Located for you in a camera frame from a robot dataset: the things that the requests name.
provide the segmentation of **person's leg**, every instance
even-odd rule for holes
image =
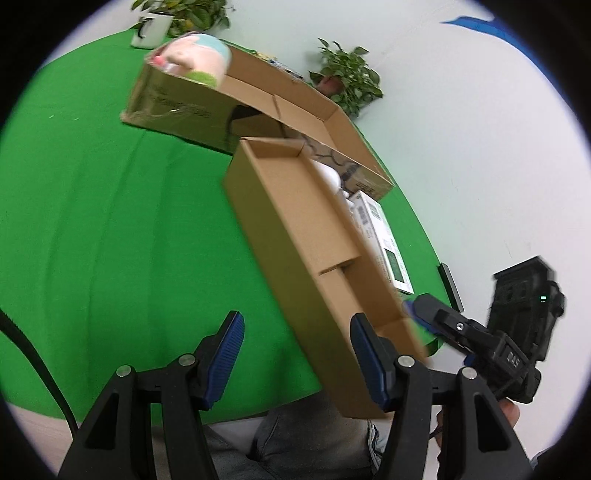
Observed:
[[[211,428],[204,426],[203,433],[220,480],[274,480],[261,465],[249,460]],[[170,480],[162,427],[152,428],[152,445],[158,480]]]
[[[220,480],[274,480],[263,466],[236,450],[211,428],[204,426],[203,433]]]
[[[343,418],[324,392],[274,408],[251,458],[282,480],[370,479],[371,422]]]

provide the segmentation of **green cloth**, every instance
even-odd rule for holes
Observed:
[[[119,121],[145,54],[130,39],[112,35],[44,67],[2,132],[0,307],[79,420],[118,366],[164,366],[232,309],[244,315],[244,344],[204,420],[315,393],[319,382],[222,189],[230,157]],[[437,257],[402,192],[382,205],[415,290],[446,299]],[[0,385],[10,402],[61,416],[1,335]]]

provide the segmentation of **cardboard tray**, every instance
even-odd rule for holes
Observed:
[[[384,418],[353,353],[351,317],[364,312],[400,353],[424,361],[425,351],[305,143],[243,139],[223,184],[286,321],[341,414]]]
[[[307,153],[339,172],[350,193],[379,200],[393,187],[342,109],[308,84],[229,46],[219,90],[162,72],[148,54],[121,119],[230,154],[241,137],[300,138]]]

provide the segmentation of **jeans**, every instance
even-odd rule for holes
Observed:
[[[220,480],[371,479],[386,442],[371,421],[343,418],[324,392],[270,410],[249,455],[204,430]]]

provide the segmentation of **plush toy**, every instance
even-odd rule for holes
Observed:
[[[167,73],[217,88],[231,58],[230,49],[221,40],[194,33],[173,40],[152,61]]]

